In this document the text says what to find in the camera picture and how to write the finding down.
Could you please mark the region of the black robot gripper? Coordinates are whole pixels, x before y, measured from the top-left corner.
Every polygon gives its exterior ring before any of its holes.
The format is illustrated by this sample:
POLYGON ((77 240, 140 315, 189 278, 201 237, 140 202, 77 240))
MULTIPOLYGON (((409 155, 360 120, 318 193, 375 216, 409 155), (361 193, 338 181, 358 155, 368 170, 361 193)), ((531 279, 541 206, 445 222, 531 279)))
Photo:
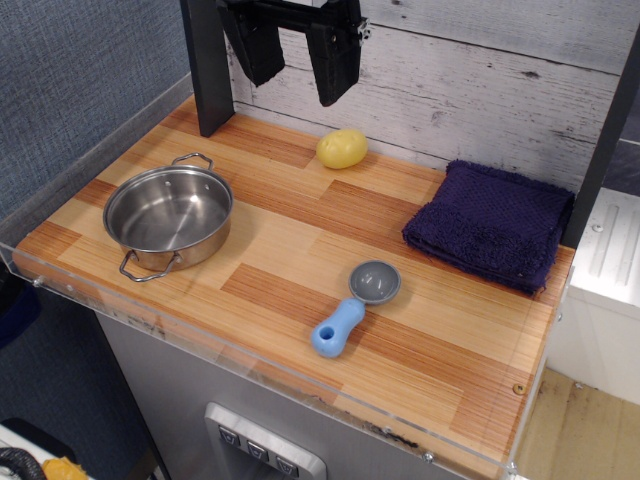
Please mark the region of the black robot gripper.
POLYGON ((359 1, 219 1, 222 24, 246 77, 261 86, 285 66, 279 28, 305 32, 319 101, 335 104, 359 80, 360 41, 371 35, 359 1))

